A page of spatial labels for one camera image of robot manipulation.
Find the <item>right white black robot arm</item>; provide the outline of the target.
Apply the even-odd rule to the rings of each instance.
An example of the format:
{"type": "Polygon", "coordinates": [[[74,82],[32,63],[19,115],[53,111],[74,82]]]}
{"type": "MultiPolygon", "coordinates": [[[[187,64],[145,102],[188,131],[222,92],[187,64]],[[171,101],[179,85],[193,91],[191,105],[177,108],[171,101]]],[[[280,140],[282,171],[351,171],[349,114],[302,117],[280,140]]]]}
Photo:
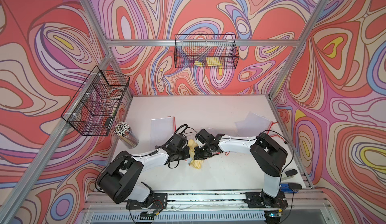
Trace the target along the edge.
{"type": "Polygon", "coordinates": [[[274,199],[280,191],[282,170],[288,153],[271,136],[261,132],[258,136],[239,137],[219,133],[213,136],[205,129],[195,135],[195,160],[206,160],[227,152],[251,154],[264,173],[262,192],[274,199]]]}

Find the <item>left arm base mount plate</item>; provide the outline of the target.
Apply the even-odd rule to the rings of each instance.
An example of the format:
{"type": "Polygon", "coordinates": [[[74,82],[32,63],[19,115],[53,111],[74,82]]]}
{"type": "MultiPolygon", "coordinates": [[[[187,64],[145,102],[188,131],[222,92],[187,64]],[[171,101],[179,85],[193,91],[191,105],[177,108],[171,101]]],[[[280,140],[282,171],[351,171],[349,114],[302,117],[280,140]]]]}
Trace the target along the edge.
{"type": "Polygon", "coordinates": [[[127,210],[163,210],[167,207],[168,194],[166,192],[151,193],[143,202],[126,201],[127,210]]]}

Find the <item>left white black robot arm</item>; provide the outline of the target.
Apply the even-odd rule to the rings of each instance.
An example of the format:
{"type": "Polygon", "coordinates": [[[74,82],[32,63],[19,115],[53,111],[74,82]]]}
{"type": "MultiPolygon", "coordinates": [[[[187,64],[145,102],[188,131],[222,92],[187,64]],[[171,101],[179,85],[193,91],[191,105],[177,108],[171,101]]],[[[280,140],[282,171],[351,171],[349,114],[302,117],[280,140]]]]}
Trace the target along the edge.
{"type": "Polygon", "coordinates": [[[154,191],[138,179],[142,172],[170,165],[190,158],[188,140],[182,133],[175,133],[165,144],[154,151],[137,156],[122,151],[101,171],[96,186],[116,204],[137,204],[142,209],[154,207],[154,191]]]}

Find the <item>clear mesh document bag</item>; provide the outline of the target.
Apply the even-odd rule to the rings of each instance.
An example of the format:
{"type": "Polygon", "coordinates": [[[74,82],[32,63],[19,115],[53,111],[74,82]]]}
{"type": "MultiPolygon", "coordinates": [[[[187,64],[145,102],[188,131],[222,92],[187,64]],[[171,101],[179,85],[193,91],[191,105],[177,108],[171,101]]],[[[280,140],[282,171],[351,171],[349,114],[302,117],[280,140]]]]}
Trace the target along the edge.
{"type": "Polygon", "coordinates": [[[173,136],[175,131],[176,118],[174,116],[152,119],[150,122],[150,143],[154,146],[161,146],[173,136]]]}
{"type": "Polygon", "coordinates": [[[249,112],[244,120],[235,122],[237,135],[240,137],[258,136],[261,132],[270,129],[272,124],[272,120],[253,112],[249,112]]]}

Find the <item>yellow microfiber cloth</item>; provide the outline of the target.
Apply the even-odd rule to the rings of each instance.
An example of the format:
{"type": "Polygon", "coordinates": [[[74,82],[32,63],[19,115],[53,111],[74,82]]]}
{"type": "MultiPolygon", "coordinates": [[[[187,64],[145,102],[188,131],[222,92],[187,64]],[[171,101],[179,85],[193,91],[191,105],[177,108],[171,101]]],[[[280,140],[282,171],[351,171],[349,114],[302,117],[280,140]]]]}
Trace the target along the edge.
{"type": "Polygon", "coordinates": [[[198,147],[198,146],[199,145],[193,139],[190,139],[188,141],[189,155],[190,155],[190,159],[191,159],[189,165],[195,169],[201,169],[203,162],[204,162],[203,160],[196,160],[195,159],[196,147],[198,147]]]}

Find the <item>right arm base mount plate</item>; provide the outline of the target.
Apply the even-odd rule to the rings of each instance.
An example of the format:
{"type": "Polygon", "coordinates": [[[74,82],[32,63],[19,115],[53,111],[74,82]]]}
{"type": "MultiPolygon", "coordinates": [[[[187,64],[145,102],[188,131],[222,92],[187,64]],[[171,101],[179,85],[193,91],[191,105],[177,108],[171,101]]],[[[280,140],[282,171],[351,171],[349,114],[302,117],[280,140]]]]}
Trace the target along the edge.
{"type": "Polygon", "coordinates": [[[247,192],[246,198],[243,200],[248,204],[249,208],[274,208],[283,209],[288,208],[288,202],[285,194],[280,191],[277,197],[271,197],[264,192],[247,192]]]}

